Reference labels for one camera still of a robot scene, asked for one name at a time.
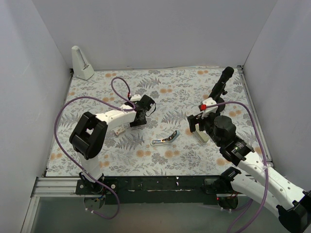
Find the gray leaf pattern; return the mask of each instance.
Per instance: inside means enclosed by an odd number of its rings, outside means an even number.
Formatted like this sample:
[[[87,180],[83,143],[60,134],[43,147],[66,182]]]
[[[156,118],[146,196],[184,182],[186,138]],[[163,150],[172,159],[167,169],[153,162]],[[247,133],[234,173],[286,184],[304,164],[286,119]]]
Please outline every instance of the gray leaf pattern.
[[[144,143],[144,139],[142,138],[142,136],[140,137],[139,134],[138,135],[130,134],[130,136],[125,135],[117,143],[117,148],[126,150],[127,149],[131,150],[133,148],[135,150],[135,148],[138,145],[141,145],[142,143]]]
[[[75,97],[93,96],[115,106],[124,103],[112,91],[113,77],[126,79],[131,93],[148,95],[156,101],[156,111],[147,118],[141,128],[130,128],[116,136],[107,132],[103,149],[98,155],[105,176],[163,176],[163,175],[217,175],[232,164],[219,153],[214,143],[201,144],[190,133],[189,115],[199,113],[203,101],[219,79],[221,68],[209,69],[161,69],[129,71],[96,71],[89,80],[73,78],[66,101]],[[127,88],[116,82],[115,88],[125,95]],[[237,100],[247,104],[247,98],[239,74],[235,70],[226,86],[224,100]],[[79,161],[78,153],[69,143],[69,137],[84,112],[104,113],[111,108],[93,100],[79,100],[63,112],[57,134],[67,152]],[[258,143],[247,112],[239,105],[227,105],[224,115],[230,116],[237,126],[237,134],[258,151]],[[154,138],[164,138],[180,131],[171,145],[152,147]],[[78,176],[79,168],[68,159],[54,141],[47,165],[46,176]]]

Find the black bracket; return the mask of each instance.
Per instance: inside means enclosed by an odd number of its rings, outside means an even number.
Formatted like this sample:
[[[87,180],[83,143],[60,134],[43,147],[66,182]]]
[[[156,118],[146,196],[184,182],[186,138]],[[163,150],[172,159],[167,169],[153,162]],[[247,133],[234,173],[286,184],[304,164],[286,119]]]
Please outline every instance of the black bracket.
[[[94,158],[102,149],[108,125],[100,121],[90,112],[84,113],[74,128],[69,142],[76,152],[81,153],[86,160]]]

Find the small white object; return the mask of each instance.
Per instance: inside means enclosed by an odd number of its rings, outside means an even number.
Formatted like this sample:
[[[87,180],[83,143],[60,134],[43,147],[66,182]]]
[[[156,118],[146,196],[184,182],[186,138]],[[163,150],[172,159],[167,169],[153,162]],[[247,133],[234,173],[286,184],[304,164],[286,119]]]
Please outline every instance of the small white object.
[[[94,69],[78,46],[71,48],[74,77],[88,80],[94,75]]]
[[[125,132],[125,128],[123,125],[116,127],[113,129],[113,131],[115,132],[116,136],[119,136],[120,134]]]
[[[217,103],[215,100],[213,100],[213,98],[207,98],[206,100],[202,101],[202,104],[205,104],[206,106],[211,106]],[[202,119],[207,117],[210,113],[215,113],[217,109],[218,109],[218,106],[207,108],[206,110],[203,111]]]
[[[131,101],[140,101],[140,99],[141,99],[141,96],[140,96],[140,95],[133,95],[133,96],[131,97]]]
[[[208,142],[209,139],[208,135],[203,131],[199,130],[199,125],[195,125],[195,131],[193,132],[193,134],[200,140],[200,142],[202,143]]]

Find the floor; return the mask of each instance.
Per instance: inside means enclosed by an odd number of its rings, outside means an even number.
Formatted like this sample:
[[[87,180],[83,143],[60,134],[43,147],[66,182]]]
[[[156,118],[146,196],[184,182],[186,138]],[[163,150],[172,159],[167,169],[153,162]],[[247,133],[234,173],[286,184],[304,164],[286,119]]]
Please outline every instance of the floor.
[[[208,141],[201,144],[190,133],[186,116],[199,113],[198,105],[208,97],[219,79],[222,68],[184,68],[161,70],[97,71],[89,80],[73,78],[67,100],[79,96],[93,96],[116,106],[123,101],[110,87],[113,77],[126,79],[132,94],[149,95],[156,101],[156,111],[147,118],[141,129],[127,130],[116,136],[108,132],[99,154],[100,167],[105,176],[150,175],[219,175],[231,164]],[[126,86],[117,81],[116,89],[127,94]],[[247,102],[238,71],[227,82],[225,100]],[[69,143],[69,136],[80,116],[87,111],[93,114],[109,111],[109,107],[93,100],[79,100],[65,109],[58,128],[64,148],[77,160]],[[230,116],[237,126],[238,135],[261,153],[247,112],[239,105],[227,105],[224,115]],[[179,130],[181,135],[168,146],[152,147],[153,138],[164,138]],[[80,172],[53,142],[46,176],[78,176]]]
[[[239,198],[240,206],[248,198]],[[81,206],[83,198],[40,198],[31,233],[225,233],[240,214],[226,213],[219,206],[202,207],[200,203],[121,204],[118,216],[110,221],[90,214]],[[233,227],[235,232],[253,216],[259,204],[254,202]],[[105,205],[99,211],[107,216],[114,214],[115,205]],[[288,233],[279,220],[266,208],[243,233]]]

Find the metal frame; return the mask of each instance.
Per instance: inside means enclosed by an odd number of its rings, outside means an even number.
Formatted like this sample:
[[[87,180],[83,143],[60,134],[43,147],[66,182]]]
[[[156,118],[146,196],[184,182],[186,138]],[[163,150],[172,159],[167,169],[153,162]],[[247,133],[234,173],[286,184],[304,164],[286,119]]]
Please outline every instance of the metal frame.
[[[35,220],[35,214],[38,209],[40,197],[32,197],[28,206],[26,217],[21,228],[21,233],[29,233],[33,227]]]
[[[266,143],[266,140],[263,136],[263,133],[262,133],[262,129],[261,129],[261,126],[260,126],[260,123],[259,123],[259,119],[258,119],[258,116],[257,116],[257,113],[256,113],[256,110],[255,110],[255,106],[254,106],[254,103],[252,101],[252,98],[251,98],[251,95],[249,93],[249,90],[248,90],[248,87],[247,87],[247,84],[246,84],[246,79],[245,79],[245,76],[244,76],[244,73],[243,73],[243,66],[237,66],[237,69],[238,69],[238,72],[239,72],[239,76],[242,80],[242,85],[244,87],[244,90],[245,90],[245,93],[246,93],[246,98],[248,100],[248,103],[251,105],[251,111],[252,111],[252,114],[253,114],[253,117],[255,118],[255,124],[256,124],[256,127],[259,131],[259,137],[260,137],[260,140],[262,141],[263,143],[263,147],[264,147],[264,152],[267,156],[267,161],[269,162],[272,162],[272,157],[270,155],[270,152],[269,152],[269,149],[267,147],[267,143]]]

